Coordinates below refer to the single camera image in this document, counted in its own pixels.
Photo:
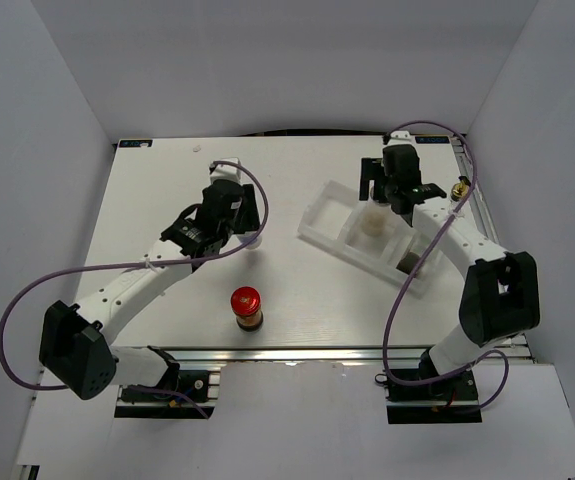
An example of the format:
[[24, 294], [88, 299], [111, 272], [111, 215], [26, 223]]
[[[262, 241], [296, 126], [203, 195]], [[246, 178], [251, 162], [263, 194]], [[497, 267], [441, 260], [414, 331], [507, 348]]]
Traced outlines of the dark sauce glass bottle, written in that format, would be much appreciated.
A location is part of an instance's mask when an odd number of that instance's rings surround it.
[[[425, 252], [428, 242], [424, 241], [422, 238], [418, 238], [415, 241], [409, 243], [405, 249], [401, 259], [396, 265], [396, 269], [403, 272], [406, 275], [410, 275], [412, 270], [418, 264], [422, 254]], [[419, 267], [415, 278], [423, 278], [427, 275], [427, 271], [431, 269], [431, 258], [428, 257], [425, 262]]]

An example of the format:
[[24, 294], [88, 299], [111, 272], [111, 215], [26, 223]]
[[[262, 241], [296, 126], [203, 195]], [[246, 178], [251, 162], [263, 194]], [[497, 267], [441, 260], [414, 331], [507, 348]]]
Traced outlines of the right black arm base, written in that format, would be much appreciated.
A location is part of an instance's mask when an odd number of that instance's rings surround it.
[[476, 424], [482, 422], [479, 396], [470, 371], [427, 386], [403, 386], [385, 373], [374, 377], [386, 394], [390, 425]]

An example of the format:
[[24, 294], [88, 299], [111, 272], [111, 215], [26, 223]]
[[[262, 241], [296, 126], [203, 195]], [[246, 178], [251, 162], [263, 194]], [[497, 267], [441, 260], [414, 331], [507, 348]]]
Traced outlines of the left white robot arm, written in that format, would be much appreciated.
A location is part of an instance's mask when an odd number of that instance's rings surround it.
[[218, 179], [201, 203], [181, 212], [143, 258], [111, 283], [72, 305], [46, 311], [39, 360], [79, 398], [88, 400], [110, 385], [145, 387], [166, 399], [178, 387], [179, 366], [164, 350], [117, 347], [119, 333], [165, 291], [220, 253], [232, 236], [245, 238], [261, 226], [255, 188]]

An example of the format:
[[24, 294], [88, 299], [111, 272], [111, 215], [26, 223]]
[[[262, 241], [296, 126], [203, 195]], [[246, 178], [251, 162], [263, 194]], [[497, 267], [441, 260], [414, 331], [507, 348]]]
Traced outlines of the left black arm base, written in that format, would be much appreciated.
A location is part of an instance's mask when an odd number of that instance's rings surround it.
[[166, 370], [154, 386], [122, 387], [114, 417], [120, 419], [207, 420], [215, 409], [216, 372], [183, 367], [168, 352], [155, 350]]

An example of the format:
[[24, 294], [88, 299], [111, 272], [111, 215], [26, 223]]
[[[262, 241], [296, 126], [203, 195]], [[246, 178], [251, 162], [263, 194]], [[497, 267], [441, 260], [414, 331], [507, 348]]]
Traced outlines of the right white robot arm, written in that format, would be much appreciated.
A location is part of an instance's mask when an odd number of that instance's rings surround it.
[[461, 178], [460, 197], [421, 178], [414, 146], [384, 147], [379, 158], [361, 161], [359, 198], [385, 205], [430, 240], [408, 277], [414, 279], [428, 256], [439, 250], [464, 280], [457, 326], [426, 350], [417, 377], [404, 380], [385, 373], [397, 385], [419, 387], [439, 399], [451, 391], [455, 377], [473, 367], [502, 341], [536, 328], [541, 319], [537, 265], [527, 252], [511, 253], [484, 236], [461, 216], [474, 182]]

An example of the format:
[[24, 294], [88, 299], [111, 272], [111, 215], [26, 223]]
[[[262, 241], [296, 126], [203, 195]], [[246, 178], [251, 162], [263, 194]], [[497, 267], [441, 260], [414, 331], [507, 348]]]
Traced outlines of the clear liquid glass bottle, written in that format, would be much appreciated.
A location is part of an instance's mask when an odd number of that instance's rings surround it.
[[467, 176], [460, 176], [458, 181], [452, 186], [450, 198], [452, 202], [460, 202], [465, 198], [471, 189], [471, 181]]

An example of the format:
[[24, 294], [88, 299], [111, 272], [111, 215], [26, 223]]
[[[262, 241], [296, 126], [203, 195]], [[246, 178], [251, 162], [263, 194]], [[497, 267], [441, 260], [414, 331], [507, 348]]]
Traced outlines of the red lid sauce jar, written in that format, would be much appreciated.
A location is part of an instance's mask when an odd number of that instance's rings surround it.
[[264, 321], [260, 293], [253, 287], [237, 288], [230, 298], [231, 309], [239, 328], [246, 332], [259, 330]]

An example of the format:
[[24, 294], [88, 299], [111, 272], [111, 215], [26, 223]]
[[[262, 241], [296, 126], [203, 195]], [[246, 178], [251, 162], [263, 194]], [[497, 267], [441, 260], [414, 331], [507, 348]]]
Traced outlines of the tall silver lid spice jar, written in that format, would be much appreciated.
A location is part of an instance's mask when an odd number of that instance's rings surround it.
[[378, 237], [383, 234], [391, 210], [387, 204], [375, 201], [366, 203], [360, 220], [360, 227], [365, 235]]

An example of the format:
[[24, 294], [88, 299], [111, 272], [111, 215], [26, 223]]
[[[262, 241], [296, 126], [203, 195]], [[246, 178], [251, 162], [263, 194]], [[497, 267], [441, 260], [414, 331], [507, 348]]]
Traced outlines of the blue label silver lid jar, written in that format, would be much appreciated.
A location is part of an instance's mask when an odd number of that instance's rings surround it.
[[237, 239], [240, 242], [240, 245], [243, 246], [245, 249], [253, 250], [258, 248], [262, 242], [261, 235], [239, 235]]

